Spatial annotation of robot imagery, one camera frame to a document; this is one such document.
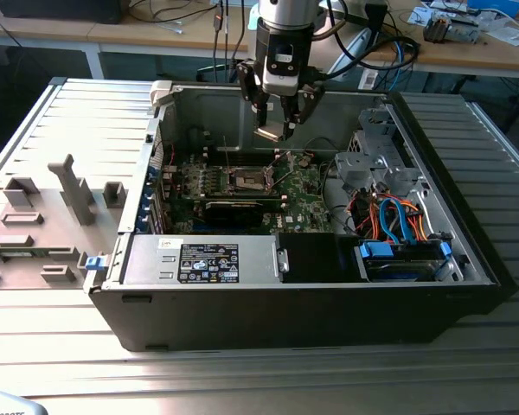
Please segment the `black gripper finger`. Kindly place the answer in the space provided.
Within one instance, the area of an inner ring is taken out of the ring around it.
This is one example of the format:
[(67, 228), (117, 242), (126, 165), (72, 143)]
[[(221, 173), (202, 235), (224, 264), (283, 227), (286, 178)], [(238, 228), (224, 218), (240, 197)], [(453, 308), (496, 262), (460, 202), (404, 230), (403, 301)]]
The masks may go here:
[(324, 86), (305, 86), (303, 91), (293, 96), (280, 97), (284, 113), (281, 139), (290, 138), (296, 126), (304, 124), (309, 119), (323, 95)]
[(255, 128), (264, 127), (267, 119), (268, 94), (262, 89), (261, 84), (256, 82), (254, 72), (254, 61), (244, 60), (237, 65), (237, 75), (242, 97), (251, 104), (255, 113)]

